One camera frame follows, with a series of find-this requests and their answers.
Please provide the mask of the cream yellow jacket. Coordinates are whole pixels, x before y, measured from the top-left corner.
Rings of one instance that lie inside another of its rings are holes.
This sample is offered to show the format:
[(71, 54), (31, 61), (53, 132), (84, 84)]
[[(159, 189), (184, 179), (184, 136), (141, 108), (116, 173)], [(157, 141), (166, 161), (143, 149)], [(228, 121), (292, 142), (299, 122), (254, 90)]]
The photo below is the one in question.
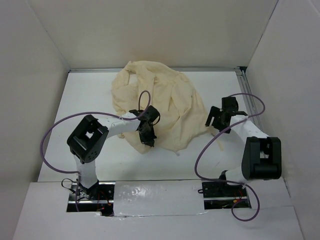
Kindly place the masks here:
[(191, 80), (160, 62), (128, 62), (112, 81), (111, 94), (117, 115), (147, 104), (159, 111), (155, 147), (178, 152), (195, 137), (218, 133), (205, 126), (209, 113)]

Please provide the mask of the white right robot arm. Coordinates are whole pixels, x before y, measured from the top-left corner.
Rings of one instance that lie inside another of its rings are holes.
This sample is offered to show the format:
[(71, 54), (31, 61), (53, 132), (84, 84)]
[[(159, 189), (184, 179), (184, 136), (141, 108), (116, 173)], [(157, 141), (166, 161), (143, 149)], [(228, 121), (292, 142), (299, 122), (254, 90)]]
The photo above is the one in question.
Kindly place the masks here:
[(244, 142), (241, 165), (223, 171), (218, 178), (218, 190), (223, 196), (230, 196), (236, 185), (253, 180), (276, 180), (282, 175), (281, 140), (261, 131), (250, 118), (239, 110), (234, 94), (223, 97), (220, 108), (210, 108), (205, 125), (218, 131), (214, 139), (233, 131)]

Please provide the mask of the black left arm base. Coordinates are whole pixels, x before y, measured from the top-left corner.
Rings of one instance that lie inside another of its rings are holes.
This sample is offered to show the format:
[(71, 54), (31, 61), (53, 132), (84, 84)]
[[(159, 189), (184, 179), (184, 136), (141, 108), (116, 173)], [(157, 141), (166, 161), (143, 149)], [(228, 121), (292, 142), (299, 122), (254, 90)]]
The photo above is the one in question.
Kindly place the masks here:
[(98, 181), (90, 188), (85, 188), (76, 180), (64, 178), (61, 186), (69, 191), (66, 211), (97, 212), (101, 216), (114, 215), (115, 182)]

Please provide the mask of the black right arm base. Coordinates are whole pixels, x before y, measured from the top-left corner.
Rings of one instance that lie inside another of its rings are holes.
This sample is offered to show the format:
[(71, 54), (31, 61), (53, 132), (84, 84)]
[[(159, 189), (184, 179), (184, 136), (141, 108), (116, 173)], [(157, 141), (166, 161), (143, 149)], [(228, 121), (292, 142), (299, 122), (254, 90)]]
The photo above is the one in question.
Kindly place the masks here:
[(225, 182), (202, 181), (198, 193), (203, 196), (205, 210), (250, 208), (247, 190), (241, 185), (229, 185)]

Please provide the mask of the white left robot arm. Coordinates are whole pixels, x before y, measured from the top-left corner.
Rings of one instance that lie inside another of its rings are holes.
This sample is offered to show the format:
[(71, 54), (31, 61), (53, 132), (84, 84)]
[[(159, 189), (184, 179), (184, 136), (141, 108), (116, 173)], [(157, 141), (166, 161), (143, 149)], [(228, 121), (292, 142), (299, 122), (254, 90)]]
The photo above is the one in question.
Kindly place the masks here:
[(100, 187), (96, 174), (96, 159), (107, 139), (123, 134), (138, 133), (140, 143), (153, 147), (157, 138), (154, 125), (160, 121), (160, 113), (153, 106), (146, 111), (130, 110), (119, 116), (97, 119), (86, 115), (67, 139), (79, 172), (79, 188), (88, 200), (97, 197)]

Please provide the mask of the aluminium frame rail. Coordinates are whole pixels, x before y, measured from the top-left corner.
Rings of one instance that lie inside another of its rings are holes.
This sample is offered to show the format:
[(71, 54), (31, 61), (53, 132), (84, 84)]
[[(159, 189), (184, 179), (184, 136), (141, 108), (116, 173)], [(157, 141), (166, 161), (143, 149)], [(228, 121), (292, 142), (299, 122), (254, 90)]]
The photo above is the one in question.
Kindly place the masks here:
[[(246, 66), (238, 66), (235, 68), (235, 73), (240, 85), (241, 92), (252, 94), (251, 87), (246, 76), (246, 70)], [(250, 95), (243, 95), (242, 97), (244, 99), (244, 103), (249, 115), (256, 115), (260, 112), (260, 110), (263, 109), (262, 104), (255, 97)], [(259, 127), (261, 130), (263, 129), (260, 116), (253, 116), (250, 119), (257, 127)]]

